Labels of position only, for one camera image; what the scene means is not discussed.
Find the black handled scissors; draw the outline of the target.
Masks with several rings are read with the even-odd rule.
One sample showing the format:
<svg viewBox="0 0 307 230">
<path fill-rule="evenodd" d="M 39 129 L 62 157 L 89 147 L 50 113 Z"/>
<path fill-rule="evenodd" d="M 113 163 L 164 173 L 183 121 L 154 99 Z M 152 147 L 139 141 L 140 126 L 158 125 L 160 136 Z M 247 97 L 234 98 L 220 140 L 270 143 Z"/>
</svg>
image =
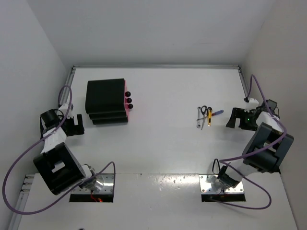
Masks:
<svg viewBox="0 0 307 230">
<path fill-rule="evenodd" d="M 209 107 L 207 106 L 202 106 L 201 107 L 201 113 L 203 115 L 203 118 L 206 116 L 205 119 L 202 120 L 202 125 L 201 125 L 201 129 L 203 129 L 204 125 L 205 125 L 205 121 L 207 120 L 207 110 L 208 110 Z"/>
</svg>

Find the black drawer cabinet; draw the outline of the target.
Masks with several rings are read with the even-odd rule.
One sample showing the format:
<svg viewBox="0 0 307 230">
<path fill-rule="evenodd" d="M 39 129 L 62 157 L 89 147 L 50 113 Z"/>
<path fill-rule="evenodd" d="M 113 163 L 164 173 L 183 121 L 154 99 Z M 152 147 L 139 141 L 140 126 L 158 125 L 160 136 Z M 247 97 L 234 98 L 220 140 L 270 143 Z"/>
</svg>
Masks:
<svg viewBox="0 0 307 230">
<path fill-rule="evenodd" d="M 127 123 L 124 79 L 88 81 L 85 111 L 94 125 Z"/>
</svg>

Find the pink drawer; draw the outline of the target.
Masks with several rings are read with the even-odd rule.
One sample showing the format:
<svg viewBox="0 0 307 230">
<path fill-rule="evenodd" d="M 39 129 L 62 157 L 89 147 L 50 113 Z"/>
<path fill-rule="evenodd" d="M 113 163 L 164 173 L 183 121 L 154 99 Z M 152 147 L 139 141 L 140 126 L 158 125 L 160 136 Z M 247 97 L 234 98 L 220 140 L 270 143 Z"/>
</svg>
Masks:
<svg viewBox="0 0 307 230">
<path fill-rule="evenodd" d="M 133 109 L 132 99 L 129 97 L 125 98 L 125 111 L 127 116 L 129 115 L 130 110 Z"/>
<path fill-rule="evenodd" d="M 127 89 L 127 82 L 124 80 L 124 103 L 125 103 L 125 98 L 129 97 L 130 98 L 131 93 Z"/>
<path fill-rule="evenodd" d="M 126 104 L 126 116 L 127 116 L 127 122 L 130 120 L 130 112 L 133 109 L 133 104 L 129 103 Z"/>
</svg>

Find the pink bottom drawer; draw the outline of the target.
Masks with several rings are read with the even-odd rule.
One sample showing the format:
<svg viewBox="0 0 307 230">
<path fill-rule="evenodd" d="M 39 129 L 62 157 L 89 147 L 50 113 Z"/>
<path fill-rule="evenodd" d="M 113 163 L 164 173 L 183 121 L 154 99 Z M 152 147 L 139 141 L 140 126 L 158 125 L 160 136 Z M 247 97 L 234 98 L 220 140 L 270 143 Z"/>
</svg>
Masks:
<svg viewBox="0 0 307 230">
<path fill-rule="evenodd" d="M 133 104 L 129 103 L 126 104 L 126 116 L 127 116 L 127 122 L 130 120 L 130 112 L 133 109 Z"/>
</svg>

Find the pink top drawer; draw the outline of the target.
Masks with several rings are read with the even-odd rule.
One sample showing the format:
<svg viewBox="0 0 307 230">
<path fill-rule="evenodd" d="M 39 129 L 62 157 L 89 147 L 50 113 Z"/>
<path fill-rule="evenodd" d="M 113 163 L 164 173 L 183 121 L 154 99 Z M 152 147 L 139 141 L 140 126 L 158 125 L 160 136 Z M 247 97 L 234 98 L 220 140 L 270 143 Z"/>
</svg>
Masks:
<svg viewBox="0 0 307 230">
<path fill-rule="evenodd" d="M 124 80 L 124 103 L 125 103 L 125 98 L 129 97 L 130 98 L 131 93 L 127 89 L 127 82 Z"/>
</svg>

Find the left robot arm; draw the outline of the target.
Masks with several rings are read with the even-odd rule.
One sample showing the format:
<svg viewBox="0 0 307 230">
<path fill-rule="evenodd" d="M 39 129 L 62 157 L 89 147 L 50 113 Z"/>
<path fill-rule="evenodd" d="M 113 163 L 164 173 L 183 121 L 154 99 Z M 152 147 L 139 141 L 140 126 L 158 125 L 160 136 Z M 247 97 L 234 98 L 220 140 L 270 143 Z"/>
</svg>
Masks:
<svg viewBox="0 0 307 230">
<path fill-rule="evenodd" d="M 41 114 L 45 123 L 42 131 L 44 147 L 33 163 L 49 190 L 58 195 L 79 184 L 80 188 L 94 189 L 96 177 L 94 169 L 81 165 L 69 150 L 65 141 L 68 137 L 83 135 L 81 114 L 74 115 L 65 105 Z"/>
</svg>

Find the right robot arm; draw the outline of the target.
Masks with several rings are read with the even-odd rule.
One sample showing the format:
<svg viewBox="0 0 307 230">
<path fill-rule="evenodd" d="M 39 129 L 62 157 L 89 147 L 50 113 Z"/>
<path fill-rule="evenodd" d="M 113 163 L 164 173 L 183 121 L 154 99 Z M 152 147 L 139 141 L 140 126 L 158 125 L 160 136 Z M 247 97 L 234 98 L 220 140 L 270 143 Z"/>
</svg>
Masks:
<svg viewBox="0 0 307 230">
<path fill-rule="evenodd" d="M 294 137 L 287 134 L 275 112 L 277 103 L 266 100 L 260 104 L 256 99 L 246 98 L 245 108 L 232 109 L 228 128 L 234 128 L 239 120 L 239 128 L 254 131 L 240 157 L 223 160 L 217 176 L 217 183 L 224 190 L 235 188 L 244 177 L 253 173 L 274 173 L 289 151 Z"/>
</svg>

